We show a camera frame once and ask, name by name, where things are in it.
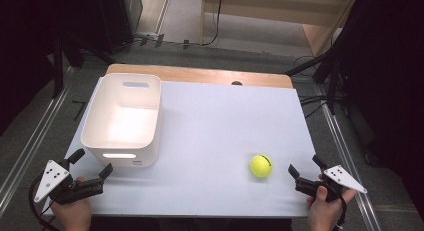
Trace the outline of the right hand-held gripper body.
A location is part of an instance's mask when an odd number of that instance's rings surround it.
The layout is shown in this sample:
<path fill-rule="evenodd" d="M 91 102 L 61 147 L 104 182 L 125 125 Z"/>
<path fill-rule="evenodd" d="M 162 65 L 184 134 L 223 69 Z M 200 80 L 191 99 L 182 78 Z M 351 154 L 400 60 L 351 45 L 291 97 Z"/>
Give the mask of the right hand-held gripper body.
<path fill-rule="evenodd" d="M 341 165 L 323 170 L 322 175 L 323 177 L 319 181 L 311 181 L 300 176 L 299 180 L 295 181 L 295 190 L 315 197 L 318 187 L 324 186 L 328 191 L 327 202 L 339 199 L 342 196 L 344 188 L 353 189 L 364 194 L 367 193 L 367 189 Z"/>

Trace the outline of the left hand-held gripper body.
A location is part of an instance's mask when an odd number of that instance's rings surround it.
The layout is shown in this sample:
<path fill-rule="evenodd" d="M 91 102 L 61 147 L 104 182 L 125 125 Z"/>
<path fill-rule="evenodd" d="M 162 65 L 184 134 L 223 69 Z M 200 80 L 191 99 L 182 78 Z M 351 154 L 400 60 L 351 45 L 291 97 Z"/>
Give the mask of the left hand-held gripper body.
<path fill-rule="evenodd" d="M 51 201 L 64 205 L 103 193 L 102 178 L 78 181 L 71 176 L 69 171 L 71 164 L 74 164 L 74 161 L 47 162 L 33 198 L 36 203 L 49 197 Z"/>

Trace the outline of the yellow tennis ball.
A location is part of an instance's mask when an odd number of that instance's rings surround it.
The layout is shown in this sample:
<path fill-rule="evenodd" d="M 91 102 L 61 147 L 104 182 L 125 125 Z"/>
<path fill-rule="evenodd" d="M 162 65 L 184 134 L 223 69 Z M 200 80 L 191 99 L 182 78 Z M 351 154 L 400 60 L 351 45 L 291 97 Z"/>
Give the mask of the yellow tennis ball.
<path fill-rule="evenodd" d="M 255 155 L 251 158 L 249 169 L 251 173 L 259 178 L 267 177 L 272 171 L 272 162 L 269 157 L 263 154 Z"/>

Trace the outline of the white plastic storage bin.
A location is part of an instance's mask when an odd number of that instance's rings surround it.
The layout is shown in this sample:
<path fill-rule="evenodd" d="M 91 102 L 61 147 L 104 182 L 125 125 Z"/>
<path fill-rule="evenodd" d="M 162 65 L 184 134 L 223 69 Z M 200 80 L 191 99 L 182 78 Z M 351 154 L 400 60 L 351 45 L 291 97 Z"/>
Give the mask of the white plastic storage bin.
<path fill-rule="evenodd" d="M 80 140 L 104 164 L 148 167 L 158 157 L 161 127 L 161 79 L 112 73 L 99 81 Z"/>

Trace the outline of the person's right hand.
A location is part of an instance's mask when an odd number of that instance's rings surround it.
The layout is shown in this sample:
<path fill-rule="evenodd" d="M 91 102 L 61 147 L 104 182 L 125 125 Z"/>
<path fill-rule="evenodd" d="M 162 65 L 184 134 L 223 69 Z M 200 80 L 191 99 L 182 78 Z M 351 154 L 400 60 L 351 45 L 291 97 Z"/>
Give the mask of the person's right hand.
<path fill-rule="evenodd" d="M 308 197 L 310 205 L 308 213 L 308 226 L 310 231 L 330 231 L 334 220 L 342 212 L 342 201 L 340 199 L 329 203 L 326 201 L 328 191 L 324 186 L 319 186 L 316 197 Z"/>

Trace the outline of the person's left hand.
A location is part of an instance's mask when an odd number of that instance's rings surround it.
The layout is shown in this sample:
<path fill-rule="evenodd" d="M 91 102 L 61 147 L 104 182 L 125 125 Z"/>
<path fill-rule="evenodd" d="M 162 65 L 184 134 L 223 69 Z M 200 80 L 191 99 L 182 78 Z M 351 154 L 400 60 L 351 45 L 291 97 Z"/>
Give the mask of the person's left hand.
<path fill-rule="evenodd" d="M 64 205 L 53 202 L 51 209 L 65 231 L 90 231 L 92 209 L 88 199 Z"/>

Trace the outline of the black metal stand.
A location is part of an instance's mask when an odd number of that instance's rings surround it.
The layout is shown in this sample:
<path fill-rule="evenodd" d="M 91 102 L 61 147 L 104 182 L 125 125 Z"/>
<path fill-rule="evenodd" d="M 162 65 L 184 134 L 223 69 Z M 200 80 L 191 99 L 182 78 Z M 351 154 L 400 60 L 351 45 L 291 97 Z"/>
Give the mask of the black metal stand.
<path fill-rule="evenodd" d="M 340 73 L 341 55 L 343 53 L 342 48 L 345 39 L 351 33 L 354 25 L 355 17 L 351 20 L 350 14 L 347 14 L 344 17 L 344 27 L 336 40 L 330 42 L 330 47 L 326 52 L 285 72 L 285 75 L 291 77 L 318 64 L 319 67 L 313 74 L 312 79 L 315 83 L 323 83 L 326 78 L 330 78 L 328 92 L 324 101 L 332 115 L 335 114 L 334 104 L 336 102 L 336 87 L 339 80 L 338 75 Z"/>
<path fill-rule="evenodd" d="M 68 58 L 73 67 L 81 67 L 84 63 L 80 48 L 88 50 L 106 64 L 113 64 L 115 60 L 104 54 L 93 44 L 72 32 L 62 32 L 56 35 L 53 45 L 54 91 L 52 98 L 56 99 L 64 89 L 63 56 Z"/>

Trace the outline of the aluminium floor rail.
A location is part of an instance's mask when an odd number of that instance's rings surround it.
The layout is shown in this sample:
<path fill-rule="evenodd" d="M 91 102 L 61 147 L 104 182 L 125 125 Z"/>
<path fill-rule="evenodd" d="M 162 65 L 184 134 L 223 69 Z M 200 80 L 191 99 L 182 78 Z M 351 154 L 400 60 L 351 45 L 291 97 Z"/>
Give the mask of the aluminium floor rail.
<path fill-rule="evenodd" d="M 37 153 L 41 142 L 61 108 L 68 92 L 69 87 L 66 86 L 55 99 L 52 99 L 48 103 L 46 111 L 43 113 L 43 116 L 37 123 L 35 130 L 31 134 L 23 150 L 20 152 L 17 161 L 14 163 L 14 166 L 4 180 L 4 183 L 0 186 L 0 214 L 4 212 L 9 205 L 19 183 L 21 182 L 33 157 Z"/>
<path fill-rule="evenodd" d="M 359 183 L 362 183 L 359 172 L 353 162 L 350 150 L 345 142 L 344 136 L 338 124 L 337 118 L 333 115 L 328 107 L 329 102 L 323 101 L 323 113 L 333 136 L 342 166 L 355 178 Z M 381 225 L 377 218 L 372 202 L 367 193 L 359 192 L 356 196 L 356 202 L 359 211 L 364 220 L 367 231 L 382 231 Z"/>

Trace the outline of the light wooden shelf frame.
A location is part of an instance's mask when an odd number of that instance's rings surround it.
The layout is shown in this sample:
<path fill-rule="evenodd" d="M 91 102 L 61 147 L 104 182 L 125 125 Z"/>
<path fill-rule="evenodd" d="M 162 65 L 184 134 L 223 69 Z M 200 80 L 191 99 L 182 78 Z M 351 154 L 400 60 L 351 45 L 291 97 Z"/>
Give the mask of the light wooden shelf frame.
<path fill-rule="evenodd" d="M 302 25 L 312 54 L 326 52 L 345 24 L 356 0 L 202 0 L 201 28 L 206 13 L 276 20 Z"/>

